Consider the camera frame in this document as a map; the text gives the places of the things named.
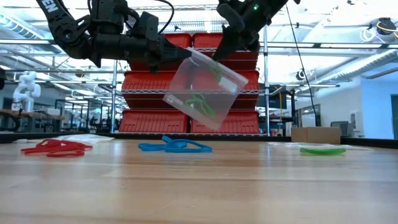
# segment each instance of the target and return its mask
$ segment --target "shelf post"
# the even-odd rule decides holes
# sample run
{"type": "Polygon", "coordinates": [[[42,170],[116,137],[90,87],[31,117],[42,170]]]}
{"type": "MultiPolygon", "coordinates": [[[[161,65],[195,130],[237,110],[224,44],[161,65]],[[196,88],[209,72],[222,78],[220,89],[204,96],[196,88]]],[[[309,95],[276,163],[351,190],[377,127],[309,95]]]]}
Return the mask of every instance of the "shelf post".
{"type": "Polygon", "coordinates": [[[118,79],[118,61],[115,60],[113,64],[113,79],[112,79],[112,106],[111,106],[111,133],[114,133],[114,119],[116,114],[116,80],[118,79]]]}
{"type": "Polygon", "coordinates": [[[264,98],[266,99],[266,125],[267,125],[267,135],[269,136],[269,82],[268,82],[268,46],[267,46],[267,26],[263,28],[264,36],[264,87],[266,94],[264,98]]]}

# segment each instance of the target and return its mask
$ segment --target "white robot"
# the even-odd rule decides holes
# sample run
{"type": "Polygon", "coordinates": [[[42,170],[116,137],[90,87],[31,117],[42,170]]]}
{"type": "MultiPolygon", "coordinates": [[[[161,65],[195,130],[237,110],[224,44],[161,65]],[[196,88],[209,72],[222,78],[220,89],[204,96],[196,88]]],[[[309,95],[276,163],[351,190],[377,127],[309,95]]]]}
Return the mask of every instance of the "white robot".
{"type": "Polygon", "coordinates": [[[36,72],[24,72],[19,77],[19,83],[12,96],[12,110],[23,109],[25,112],[33,111],[34,98],[40,97],[41,89],[35,83],[36,72]]]}

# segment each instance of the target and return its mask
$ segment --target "door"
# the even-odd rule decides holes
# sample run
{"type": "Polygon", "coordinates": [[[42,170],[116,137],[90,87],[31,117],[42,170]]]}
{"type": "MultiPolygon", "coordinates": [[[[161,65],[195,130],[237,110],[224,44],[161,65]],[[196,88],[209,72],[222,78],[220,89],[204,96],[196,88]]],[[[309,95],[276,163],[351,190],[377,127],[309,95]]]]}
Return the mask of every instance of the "door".
{"type": "Polygon", "coordinates": [[[398,95],[391,96],[392,126],[394,127],[394,138],[398,139],[398,95]]]}

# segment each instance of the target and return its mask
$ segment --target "white wall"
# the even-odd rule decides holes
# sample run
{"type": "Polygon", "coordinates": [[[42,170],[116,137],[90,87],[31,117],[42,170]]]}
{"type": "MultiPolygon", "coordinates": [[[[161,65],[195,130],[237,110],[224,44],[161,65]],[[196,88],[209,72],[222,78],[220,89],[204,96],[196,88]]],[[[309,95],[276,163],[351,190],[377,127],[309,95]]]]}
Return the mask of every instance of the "white wall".
{"type": "MultiPolygon", "coordinates": [[[[332,121],[350,121],[351,113],[362,110],[361,80],[355,78],[349,83],[340,83],[338,88],[321,89],[315,94],[314,105],[321,107],[321,125],[329,127],[332,121]]],[[[310,98],[299,98],[296,108],[311,106],[310,98]]],[[[363,121],[357,118],[357,129],[361,130],[363,121]]]]}
{"type": "Polygon", "coordinates": [[[365,137],[393,139],[391,95],[398,95],[398,81],[363,80],[361,86],[365,137]]]}

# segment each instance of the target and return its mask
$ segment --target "black cable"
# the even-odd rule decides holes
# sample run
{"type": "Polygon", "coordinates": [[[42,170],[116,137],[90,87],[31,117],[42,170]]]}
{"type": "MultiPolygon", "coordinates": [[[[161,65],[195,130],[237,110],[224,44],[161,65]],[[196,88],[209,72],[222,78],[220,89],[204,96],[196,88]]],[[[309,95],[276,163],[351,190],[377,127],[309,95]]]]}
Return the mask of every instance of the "black cable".
{"type": "Polygon", "coordinates": [[[88,11],[90,12],[90,15],[91,15],[91,11],[92,11],[92,9],[91,9],[91,0],[87,0],[87,7],[88,7],[88,11]]]}
{"type": "Polygon", "coordinates": [[[138,24],[138,22],[139,22],[139,14],[138,14],[136,11],[134,11],[134,10],[132,10],[132,9],[129,9],[127,15],[133,17],[133,18],[136,20],[136,22],[134,23],[133,27],[131,27],[130,24],[127,22],[127,20],[128,20],[128,17],[127,17],[127,20],[125,21],[126,26],[127,26],[129,29],[135,28],[135,26],[136,26],[136,25],[138,24]]]}
{"type": "Polygon", "coordinates": [[[172,8],[172,15],[170,16],[169,21],[167,21],[166,24],[163,26],[163,28],[161,28],[161,30],[158,32],[158,34],[161,34],[161,33],[166,29],[166,27],[171,23],[171,21],[172,21],[172,19],[173,19],[173,16],[174,16],[174,7],[173,7],[173,5],[172,5],[171,3],[169,3],[169,2],[166,1],[166,0],[155,0],[155,1],[159,1],[159,2],[162,2],[162,3],[166,3],[166,4],[168,4],[168,5],[172,8]]]}
{"type": "Polygon", "coordinates": [[[315,115],[315,120],[317,120],[317,112],[315,111],[315,106],[313,105],[313,97],[312,97],[312,90],[311,90],[310,82],[308,81],[307,74],[305,73],[304,64],[303,64],[303,59],[301,58],[299,45],[298,45],[298,43],[297,43],[296,35],[294,34],[294,28],[293,28],[293,24],[292,24],[292,19],[290,18],[289,8],[287,7],[287,4],[286,4],[286,12],[287,12],[287,15],[288,15],[288,17],[289,17],[290,26],[291,26],[291,28],[292,28],[292,33],[293,33],[293,37],[294,37],[294,42],[296,43],[297,53],[298,53],[298,57],[300,58],[301,67],[303,68],[303,73],[304,73],[304,76],[305,76],[305,81],[307,81],[307,85],[308,85],[308,88],[309,88],[309,90],[310,90],[310,94],[311,94],[311,105],[312,105],[313,113],[314,113],[314,115],[315,115]]]}

